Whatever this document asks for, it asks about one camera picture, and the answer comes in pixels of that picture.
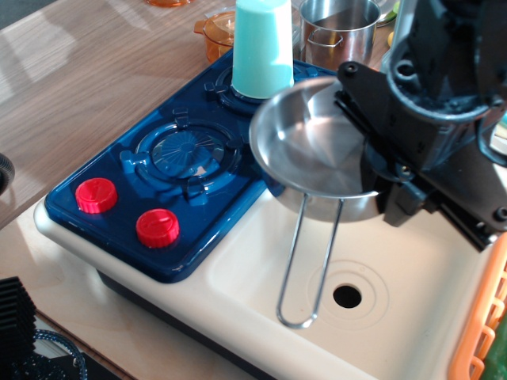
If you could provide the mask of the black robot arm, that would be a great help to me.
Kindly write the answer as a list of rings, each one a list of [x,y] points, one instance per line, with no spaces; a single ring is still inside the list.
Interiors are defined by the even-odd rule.
[[[506,230],[506,156],[491,145],[506,113],[506,4],[420,1],[387,68],[337,71],[337,104],[364,134],[363,185],[400,226],[438,211],[477,249]]]

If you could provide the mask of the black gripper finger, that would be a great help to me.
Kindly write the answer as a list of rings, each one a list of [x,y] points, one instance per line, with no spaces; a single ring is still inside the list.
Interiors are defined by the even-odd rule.
[[[467,241],[480,253],[492,246],[500,237],[498,232],[464,211],[456,212],[456,225]]]
[[[383,209],[383,221],[400,227],[427,205],[434,192],[433,186],[418,176],[392,184]]]

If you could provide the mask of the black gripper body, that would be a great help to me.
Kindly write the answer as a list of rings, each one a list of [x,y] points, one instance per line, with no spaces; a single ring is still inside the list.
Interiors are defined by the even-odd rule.
[[[456,225],[464,211],[495,232],[506,230],[506,191],[496,167],[505,156],[490,148],[505,102],[485,104],[476,94],[432,97],[409,61],[386,74],[346,62],[337,71],[337,103],[366,134],[369,184],[385,188],[424,179],[435,189],[423,208]]]

